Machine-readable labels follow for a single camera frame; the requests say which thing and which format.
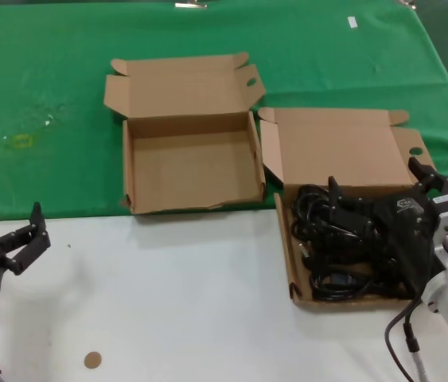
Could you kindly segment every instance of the green cloth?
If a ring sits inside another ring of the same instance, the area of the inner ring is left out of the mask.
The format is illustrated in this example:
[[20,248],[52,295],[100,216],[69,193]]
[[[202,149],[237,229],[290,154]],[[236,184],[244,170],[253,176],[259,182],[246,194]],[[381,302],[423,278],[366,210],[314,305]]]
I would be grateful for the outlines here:
[[[395,1],[0,6],[0,220],[33,201],[48,217],[127,213],[121,128],[103,105],[112,58],[240,51],[259,68],[262,105],[405,109],[448,175],[448,75]],[[274,189],[244,207],[272,207]]]

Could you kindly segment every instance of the power cord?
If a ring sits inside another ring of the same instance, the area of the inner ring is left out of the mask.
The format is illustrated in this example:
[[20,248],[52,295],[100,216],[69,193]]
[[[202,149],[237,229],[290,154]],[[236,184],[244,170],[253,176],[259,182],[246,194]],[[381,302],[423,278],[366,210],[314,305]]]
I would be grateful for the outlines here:
[[[302,261],[310,270],[314,299],[341,302],[366,294],[413,298],[414,291],[379,235],[365,238],[329,222],[327,190],[317,185],[300,187],[292,212],[291,234],[310,247],[302,251]],[[366,264],[372,271],[350,269],[357,264]]]
[[[429,267],[427,269],[426,284],[430,281],[430,277],[432,275],[433,259],[434,258],[432,256],[432,245],[429,245],[428,262],[427,262],[429,264]],[[395,350],[393,349],[392,343],[390,342],[390,332],[392,331],[392,328],[398,322],[400,322],[400,320],[405,318],[406,321],[404,323],[404,333],[406,334],[407,348],[409,349],[410,353],[414,354],[413,359],[419,371],[420,382],[428,382],[427,375],[425,373],[425,368],[423,367],[422,359],[419,357],[420,347],[418,345],[418,341],[416,340],[415,335],[413,334],[413,329],[411,328],[411,314],[413,313],[413,310],[415,310],[416,307],[421,304],[422,294],[423,289],[420,289],[417,292],[415,298],[413,298],[409,302],[409,304],[399,314],[395,316],[395,318],[387,325],[386,329],[384,330],[384,341],[386,342],[388,351],[390,352],[393,361],[395,362],[401,373],[406,377],[406,379],[409,382],[415,382],[415,381],[413,380],[413,378],[411,378],[409,373],[402,366],[402,364],[399,361],[399,358],[395,354]]]

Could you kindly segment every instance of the box lid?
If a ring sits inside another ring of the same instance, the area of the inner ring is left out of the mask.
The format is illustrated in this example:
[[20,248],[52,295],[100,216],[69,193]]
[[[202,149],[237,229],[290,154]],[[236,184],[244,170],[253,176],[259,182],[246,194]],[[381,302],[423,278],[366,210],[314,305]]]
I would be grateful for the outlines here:
[[[413,179],[406,164],[412,147],[427,148],[405,123],[405,111],[259,109],[264,165],[285,185],[403,186]],[[419,157],[431,164],[427,154]]]
[[120,60],[104,103],[127,118],[215,115],[248,110],[265,93],[248,54]]

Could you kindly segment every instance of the white table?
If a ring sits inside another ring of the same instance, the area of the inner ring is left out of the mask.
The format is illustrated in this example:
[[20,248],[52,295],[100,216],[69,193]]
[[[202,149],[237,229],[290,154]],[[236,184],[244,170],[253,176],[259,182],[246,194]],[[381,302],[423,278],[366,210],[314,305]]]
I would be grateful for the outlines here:
[[[2,284],[0,367],[14,382],[404,381],[383,339],[394,310],[291,302],[275,211],[47,224],[53,246]],[[418,308],[413,325],[431,382],[448,381],[445,323]],[[415,376],[401,325],[392,343]]]

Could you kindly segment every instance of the cardboard box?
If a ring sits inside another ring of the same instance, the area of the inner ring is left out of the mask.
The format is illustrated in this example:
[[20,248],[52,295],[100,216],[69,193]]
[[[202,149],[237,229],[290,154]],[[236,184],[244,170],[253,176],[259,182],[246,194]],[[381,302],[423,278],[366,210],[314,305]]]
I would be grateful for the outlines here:
[[124,192],[133,213],[261,201],[252,113],[265,93],[248,54],[112,60],[104,103],[123,124]]
[[[410,151],[421,150],[417,159],[422,164],[434,163],[418,131],[395,127],[408,121],[405,111],[263,107],[259,117],[264,165],[284,184],[284,197],[276,194],[275,203],[290,297],[301,305],[328,304],[312,299],[310,271],[290,234],[290,207],[299,187],[327,188],[328,177],[334,176],[348,195],[381,196],[416,182],[407,168]],[[385,301],[391,300],[366,296],[333,305]]]

